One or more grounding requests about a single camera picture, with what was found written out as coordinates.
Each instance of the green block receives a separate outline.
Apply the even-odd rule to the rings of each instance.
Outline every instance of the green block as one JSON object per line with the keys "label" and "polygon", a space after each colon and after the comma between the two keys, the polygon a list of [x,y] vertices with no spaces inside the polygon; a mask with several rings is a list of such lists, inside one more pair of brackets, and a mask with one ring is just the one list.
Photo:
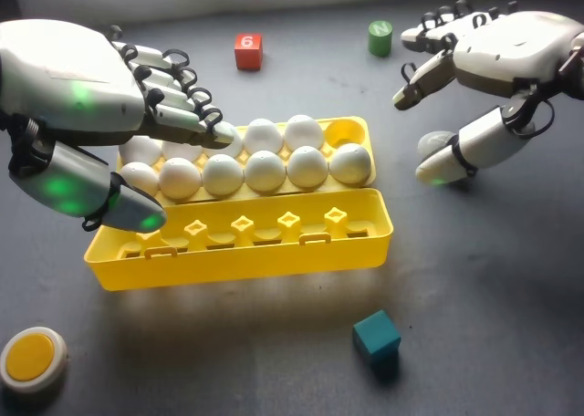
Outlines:
{"label": "green block", "polygon": [[353,325],[353,341],[361,356],[375,365],[398,350],[402,337],[382,310]]}
{"label": "green block", "polygon": [[374,21],[369,25],[369,52],[373,56],[387,57],[391,53],[393,27],[387,21]]}

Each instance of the number 6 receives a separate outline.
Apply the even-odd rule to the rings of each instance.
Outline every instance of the number 6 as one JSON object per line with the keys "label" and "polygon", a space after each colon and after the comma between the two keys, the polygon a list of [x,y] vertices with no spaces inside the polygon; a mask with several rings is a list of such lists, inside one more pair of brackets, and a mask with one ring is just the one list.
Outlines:
{"label": "number 6", "polygon": [[254,38],[251,36],[243,36],[241,38],[241,46],[242,47],[250,47],[254,44]]}

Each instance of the toy block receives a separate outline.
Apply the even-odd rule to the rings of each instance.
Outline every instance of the toy block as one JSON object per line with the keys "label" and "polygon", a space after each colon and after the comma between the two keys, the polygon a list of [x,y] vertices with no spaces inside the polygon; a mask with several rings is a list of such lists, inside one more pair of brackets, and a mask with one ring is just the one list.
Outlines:
{"label": "toy block", "polygon": [[391,53],[393,27],[387,21],[374,21],[369,25],[369,52],[373,56],[387,57]]}
{"label": "toy block", "polygon": [[235,63],[237,69],[258,71],[262,67],[263,57],[262,35],[237,35],[235,40]]}
{"label": "toy block", "polygon": [[385,311],[378,311],[353,325],[353,341],[371,366],[397,353],[402,337]]}

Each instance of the yellow button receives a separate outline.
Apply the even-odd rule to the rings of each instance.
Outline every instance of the yellow button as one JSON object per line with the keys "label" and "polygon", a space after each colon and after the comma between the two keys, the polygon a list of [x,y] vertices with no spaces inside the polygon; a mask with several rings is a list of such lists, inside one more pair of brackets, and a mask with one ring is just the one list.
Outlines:
{"label": "yellow button", "polygon": [[43,334],[20,338],[6,356],[6,372],[13,380],[30,381],[40,377],[53,361],[53,342]]}

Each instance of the green cylinder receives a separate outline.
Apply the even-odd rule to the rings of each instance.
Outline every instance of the green cylinder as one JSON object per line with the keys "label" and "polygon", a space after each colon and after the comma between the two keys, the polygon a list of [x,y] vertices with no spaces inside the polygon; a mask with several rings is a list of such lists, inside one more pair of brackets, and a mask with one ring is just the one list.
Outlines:
{"label": "green cylinder", "polygon": [[369,25],[369,52],[373,56],[387,57],[391,53],[393,27],[387,21],[374,21]]}

